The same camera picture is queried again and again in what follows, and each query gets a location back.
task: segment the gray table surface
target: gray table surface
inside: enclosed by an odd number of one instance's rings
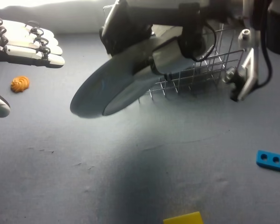
[[[97,35],[58,37],[61,69],[0,63],[0,224],[161,224],[200,211],[205,224],[280,224],[280,56],[244,102],[227,88],[154,101],[99,119],[71,114],[73,95],[108,60]],[[263,61],[260,72],[266,75]],[[30,88],[13,94],[16,76]]]

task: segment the white wall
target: white wall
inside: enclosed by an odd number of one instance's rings
[[[103,7],[115,0],[72,0],[36,7],[0,8],[0,18],[19,22],[38,21],[55,34],[97,33],[105,22]]]

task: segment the wire dish rack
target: wire dish rack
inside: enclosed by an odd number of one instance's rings
[[[112,6],[103,8],[106,17]],[[199,89],[203,83],[213,83],[217,88],[226,69],[231,66],[237,68],[240,65],[244,50],[238,47],[238,32],[224,24],[218,24],[217,28],[215,29],[217,42],[210,56],[203,62],[193,63],[188,69],[160,78],[159,82],[147,91],[152,99],[154,93],[161,91],[165,97],[173,92],[179,94],[185,89],[193,92],[193,90],[196,90],[195,86]],[[213,33],[205,33],[204,35],[213,35]]]

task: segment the yellow object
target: yellow object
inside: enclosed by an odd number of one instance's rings
[[[23,92],[25,89],[29,88],[29,79],[25,76],[18,76],[13,79],[11,82],[11,90],[14,91],[15,93],[18,92]]]
[[[168,218],[163,220],[164,224],[203,224],[200,212],[193,212],[191,214]]]

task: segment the orange swirl object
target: orange swirl object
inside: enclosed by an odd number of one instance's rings
[[[14,91],[15,93],[18,92],[23,92],[25,89],[29,88],[29,79],[25,76],[18,76],[13,79],[11,82],[11,90]]]

